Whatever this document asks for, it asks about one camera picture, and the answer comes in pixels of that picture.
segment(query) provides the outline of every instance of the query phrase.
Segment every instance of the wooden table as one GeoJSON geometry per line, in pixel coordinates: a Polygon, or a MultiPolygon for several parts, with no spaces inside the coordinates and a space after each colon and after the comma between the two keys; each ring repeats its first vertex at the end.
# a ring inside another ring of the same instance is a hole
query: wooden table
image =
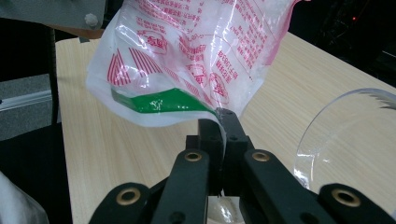
{"type": "MultiPolygon", "coordinates": [[[[153,186],[167,177],[197,121],[143,128],[111,113],[85,88],[98,40],[56,44],[64,148],[74,223],[88,223],[117,185],[153,186]]],[[[313,117],[335,97],[359,88],[396,90],[287,34],[265,83],[240,118],[256,148],[272,151],[292,172],[297,146],[313,117]]]]}

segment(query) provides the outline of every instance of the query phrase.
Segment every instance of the gray panel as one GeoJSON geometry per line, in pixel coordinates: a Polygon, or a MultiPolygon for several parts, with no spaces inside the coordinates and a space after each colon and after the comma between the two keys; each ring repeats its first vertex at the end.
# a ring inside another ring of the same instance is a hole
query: gray panel
{"type": "Polygon", "coordinates": [[[81,29],[99,29],[106,0],[0,0],[0,17],[81,29]],[[85,22],[87,14],[99,21],[94,27],[85,22]]]}

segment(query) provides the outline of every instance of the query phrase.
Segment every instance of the glass bowl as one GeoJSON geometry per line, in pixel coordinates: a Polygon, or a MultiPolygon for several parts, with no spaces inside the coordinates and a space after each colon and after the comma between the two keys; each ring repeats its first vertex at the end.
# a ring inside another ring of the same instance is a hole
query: glass bowl
{"type": "Polygon", "coordinates": [[[294,163],[307,189],[348,185],[393,216],[395,172],[396,95],[378,89],[350,91],[326,105],[306,129],[294,163]]]}

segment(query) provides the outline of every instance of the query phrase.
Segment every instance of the black fabric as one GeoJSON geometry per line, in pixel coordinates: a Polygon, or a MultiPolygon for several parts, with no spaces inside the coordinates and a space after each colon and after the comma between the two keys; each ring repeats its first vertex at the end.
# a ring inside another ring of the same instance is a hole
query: black fabric
{"type": "Polygon", "coordinates": [[[72,223],[61,123],[0,142],[0,171],[41,204],[49,223],[72,223]]]}

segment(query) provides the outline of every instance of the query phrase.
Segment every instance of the white plastic bag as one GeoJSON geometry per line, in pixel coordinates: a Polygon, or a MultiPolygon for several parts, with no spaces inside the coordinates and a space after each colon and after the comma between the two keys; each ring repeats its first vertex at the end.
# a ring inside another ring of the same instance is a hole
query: white plastic bag
{"type": "Polygon", "coordinates": [[[125,0],[87,88],[142,126],[240,116],[262,85],[298,0],[125,0]]]}

